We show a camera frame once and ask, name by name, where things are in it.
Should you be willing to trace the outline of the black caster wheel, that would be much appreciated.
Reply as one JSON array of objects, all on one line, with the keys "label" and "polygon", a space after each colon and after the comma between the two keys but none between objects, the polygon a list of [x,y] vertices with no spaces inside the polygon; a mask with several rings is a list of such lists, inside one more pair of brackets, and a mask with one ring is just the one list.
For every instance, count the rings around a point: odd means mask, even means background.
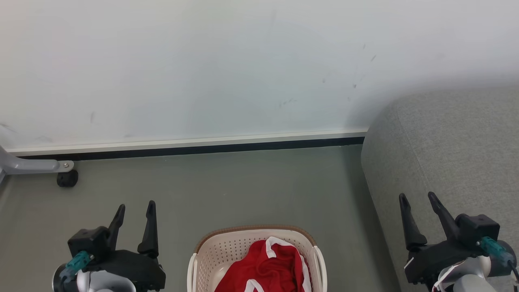
[{"label": "black caster wheel", "polygon": [[60,172],[57,174],[57,185],[59,187],[74,187],[79,179],[77,170]]}]

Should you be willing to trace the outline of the red garment with white trim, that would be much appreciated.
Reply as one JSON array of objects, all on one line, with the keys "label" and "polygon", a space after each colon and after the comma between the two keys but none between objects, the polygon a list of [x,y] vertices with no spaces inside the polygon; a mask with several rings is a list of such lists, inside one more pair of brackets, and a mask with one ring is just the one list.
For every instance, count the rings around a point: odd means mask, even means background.
[{"label": "red garment with white trim", "polygon": [[305,258],[277,237],[254,242],[234,262],[214,292],[313,292]]}]

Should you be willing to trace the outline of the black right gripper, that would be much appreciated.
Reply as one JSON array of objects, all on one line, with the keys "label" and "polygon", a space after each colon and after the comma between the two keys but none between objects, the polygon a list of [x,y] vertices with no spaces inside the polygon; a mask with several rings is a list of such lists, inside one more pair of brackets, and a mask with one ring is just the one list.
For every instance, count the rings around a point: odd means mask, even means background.
[{"label": "black right gripper", "polygon": [[467,258],[486,256],[482,248],[470,249],[460,243],[452,243],[458,240],[459,235],[456,221],[435,193],[429,192],[428,199],[447,238],[433,245],[427,245],[426,237],[419,231],[406,195],[399,195],[405,246],[408,250],[408,262],[404,267],[404,273],[408,283],[414,285],[433,285],[438,280],[441,270]]}]

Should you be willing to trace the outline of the cream perforated plastic laundry basket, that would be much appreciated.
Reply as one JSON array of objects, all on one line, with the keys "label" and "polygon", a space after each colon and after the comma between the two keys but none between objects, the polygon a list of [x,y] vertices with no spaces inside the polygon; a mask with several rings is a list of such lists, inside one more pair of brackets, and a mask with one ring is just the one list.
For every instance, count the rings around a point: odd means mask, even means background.
[{"label": "cream perforated plastic laundry basket", "polygon": [[316,241],[304,229],[290,225],[245,225],[213,231],[197,244],[187,270],[187,292],[214,292],[228,268],[242,260],[250,246],[269,237],[298,249],[309,268],[311,292],[327,292],[326,263]]}]

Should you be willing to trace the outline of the white and black baseboard strip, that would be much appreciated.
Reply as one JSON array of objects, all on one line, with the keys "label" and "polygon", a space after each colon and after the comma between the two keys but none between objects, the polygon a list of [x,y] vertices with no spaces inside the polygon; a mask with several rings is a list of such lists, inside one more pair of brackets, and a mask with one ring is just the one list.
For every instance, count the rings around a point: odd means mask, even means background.
[{"label": "white and black baseboard strip", "polygon": [[25,159],[102,160],[134,157],[163,157],[219,152],[279,150],[361,144],[367,128],[346,131],[310,131],[265,135],[238,135],[222,138],[130,141],[114,144],[85,144],[8,148],[12,155]]}]

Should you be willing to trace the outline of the grey fabric sofa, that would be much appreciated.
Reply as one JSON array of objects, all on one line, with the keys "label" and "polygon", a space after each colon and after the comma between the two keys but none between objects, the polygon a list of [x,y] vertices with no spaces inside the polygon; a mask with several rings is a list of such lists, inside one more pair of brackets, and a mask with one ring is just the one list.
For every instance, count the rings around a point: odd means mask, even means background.
[{"label": "grey fabric sofa", "polygon": [[454,217],[495,220],[519,257],[519,85],[399,98],[369,126],[361,164],[400,292],[426,292],[405,277],[401,193],[430,244],[446,239],[434,192]]}]

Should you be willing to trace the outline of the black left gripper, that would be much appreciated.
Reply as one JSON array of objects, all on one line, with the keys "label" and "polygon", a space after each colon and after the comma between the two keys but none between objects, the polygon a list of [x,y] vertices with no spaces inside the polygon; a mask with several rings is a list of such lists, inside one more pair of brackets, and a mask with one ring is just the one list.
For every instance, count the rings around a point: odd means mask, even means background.
[{"label": "black left gripper", "polygon": [[[107,242],[116,249],[118,233],[124,223],[125,204],[120,204],[109,225]],[[158,227],[155,201],[149,201],[146,225],[137,253],[111,251],[99,264],[83,269],[85,291],[88,292],[150,292],[165,288],[166,273],[158,262]]]}]

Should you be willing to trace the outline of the grey metal frame leg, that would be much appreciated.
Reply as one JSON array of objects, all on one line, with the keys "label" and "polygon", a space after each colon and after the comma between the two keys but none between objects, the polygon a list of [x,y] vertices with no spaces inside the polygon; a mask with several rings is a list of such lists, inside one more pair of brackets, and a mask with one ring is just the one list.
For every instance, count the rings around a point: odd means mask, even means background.
[{"label": "grey metal frame leg", "polygon": [[73,161],[55,159],[23,159],[15,157],[0,146],[0,184],[11,174],[60,173],[74,170]]}]

